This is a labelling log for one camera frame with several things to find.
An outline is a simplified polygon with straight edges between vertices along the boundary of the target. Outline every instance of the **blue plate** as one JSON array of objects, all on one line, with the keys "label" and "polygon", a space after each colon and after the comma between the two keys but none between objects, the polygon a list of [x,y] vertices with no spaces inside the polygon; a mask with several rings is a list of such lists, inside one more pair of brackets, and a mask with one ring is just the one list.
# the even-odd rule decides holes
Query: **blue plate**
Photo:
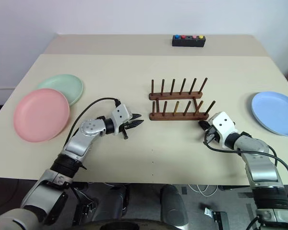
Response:
[{"label": "blue plate", "polygon": [[253,97],[252,112],[266,129],[288,136],[288,97],[277,92],[260,92]]}]

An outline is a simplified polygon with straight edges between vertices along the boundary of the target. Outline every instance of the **white wall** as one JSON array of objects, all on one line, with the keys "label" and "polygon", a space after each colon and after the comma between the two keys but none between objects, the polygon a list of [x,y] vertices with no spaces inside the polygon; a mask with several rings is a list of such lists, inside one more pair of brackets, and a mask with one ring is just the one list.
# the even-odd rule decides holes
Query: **white wall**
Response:
[{"label": "white wall", "polygon": [[288,73],[288,0],[0,0],[0,88],[16,86],[55,33],[251,34]]}]

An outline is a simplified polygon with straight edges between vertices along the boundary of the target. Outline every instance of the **plate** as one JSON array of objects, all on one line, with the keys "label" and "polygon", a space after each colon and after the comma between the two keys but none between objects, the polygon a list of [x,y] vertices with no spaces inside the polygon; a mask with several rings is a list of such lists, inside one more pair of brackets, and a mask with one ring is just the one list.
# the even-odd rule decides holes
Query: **plate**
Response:
[{"label": "plate", "polygon": [[48,88],[61,92],[67,98],[69,106],[72,106],[82,95],[83,83],[74,75],[59,74],[43,81],[37,86],[37,88]]},{"label": "plate", "polygon": [[273,133],[288,136],[288,97],[277,92],[261,92],[252,100],[258,122]]},{"label": "plate", "polygon": [[53,89],[35,90],[18,103],[14,128],[24,140],[50,140],[64,129],[69,113],[68,101],[62,93]]}]

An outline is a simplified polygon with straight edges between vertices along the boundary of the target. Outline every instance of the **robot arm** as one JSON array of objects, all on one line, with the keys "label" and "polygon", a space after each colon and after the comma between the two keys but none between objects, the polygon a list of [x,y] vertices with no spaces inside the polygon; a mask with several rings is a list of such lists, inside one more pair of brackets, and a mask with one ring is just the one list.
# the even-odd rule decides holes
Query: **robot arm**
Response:
[{"label": "robot arm", "polygon": [[[221,112],[208,122],[201,121],[208,143],[213,139],[223,148],[237,151],[269,153],[269,146],[249,134],[239,134],[230,117]],[[245,171],[257,206],[256,215],[261,230],[288,229],[288,198],[276,166],[268,156],[253,153],[239,154],[245,162]]]},{"label": "robot arm", "polygon": [[2,230],[36,230],[41,225],[51,225],[59,217],[68,195],[64,192],[89,153],[92,143],[105,134],[123,132],[143,120],[132,114],[124,104],[119,104],[110,118],[100,117],[81,123],[79,130],[66,143],[50,169],[46,169],[24,197],[21,208],[10,210],[0,216]]}]

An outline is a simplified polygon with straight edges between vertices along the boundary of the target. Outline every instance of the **black cable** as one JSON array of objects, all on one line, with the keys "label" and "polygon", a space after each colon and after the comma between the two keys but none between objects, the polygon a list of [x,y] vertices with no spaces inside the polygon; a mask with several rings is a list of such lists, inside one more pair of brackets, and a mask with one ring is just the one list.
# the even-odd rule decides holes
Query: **black cable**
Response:
[{"label": "black cable", "polygon": [[256,223],[256,221],[258,220],[258,217],[255,217],[250,223],[249,225],[246,227],[246,230],[251,229],[251,227]]},{"label": "black cable", "polygon": [[75,136],[78,131],[79,131],[79,128],[76,129],[76,131],[73,133],[72,136]]},{"label": "black cable", "polygon": [[90,104],[80,113],[80,115],[77,117],[77,119],[76,119],[75,122],[73,123],[73,125],[72,125],[72,127],[71,127],[71,129],[70,129],[70,131],[69,131],[69,133],[68,133],[68,136],[67,136],[67,138],[66,138],[66,141],[65,141],[64,145],[66,145],[67,142],[69,141],[69,138],[70,138],[71,135],[72,135],[72,131],[73,131],[74,127],[76,126],[77,122],[79,121],[79,119],[82,117],[82,115],[83,115],[92,105],[94,105],[95,103],[100,102],[100,101],[102,101],[102,100],[114,100],[115,103],[119,102],[119,100],[116,99],[116,98],[113,98],[113,97],[104,97],[104,98],[100,98],[100,99],[98,99],[98,100],[90,103]]},{"label": "black cable", "polygon": [[17,189],[18,189],[18,185],[19,185],[19,179],[17,179],[17,184],[16,184],[16,187],[14,189],[14,192],[12,193],[10,199],[8,199],[7,201],[5,201],[3,204],[0,205],[0,208],[3,207],[4,205],[6,205],[7,203],[9,203],[15,196],[16,192],[17,192]]},{"label": "black cable", "polygon": [[[274,148],[272,148],[271,146],[269,146],[269,149],[273,152],[274,156],[277,157],[277,154],[276,154]],[[277,166],[277,159],[275,159],[274,165],[275,165],[275,167]]]},{"label": "black cable", "polygon": [[75,194],[75,196],[78,200],[78,204],[81,204],[81,199],[80,199],[79,195],[77,194],[76,190],[72,186],[71,186],[71,190]]},{"label": "black cable", "polygon": [[268,153],[265,153],[265,152],[256,152],[256,151],[235,151],[235,150],[223,150],[223,149],[215,149],[213,147],[211,147],[208,143],[207,143],[207,132],[205,133],[205,137],[204,137],[204,145],[206,145],[209,149],[211,149],[212,151],[217,151],[217,152],[226,152],[226,153],[252,153],[252,154],[259,154],[259,155],[264,155],[264,156],[267,156],[267,157],[271,157],[271,158],[274,158],[276,160],[278,160],[279,162],[281,162],[281,164],[287,169],[288,171],[288,165],[280,158],[278,157],[275,157],[271,154],[268,154]]}]

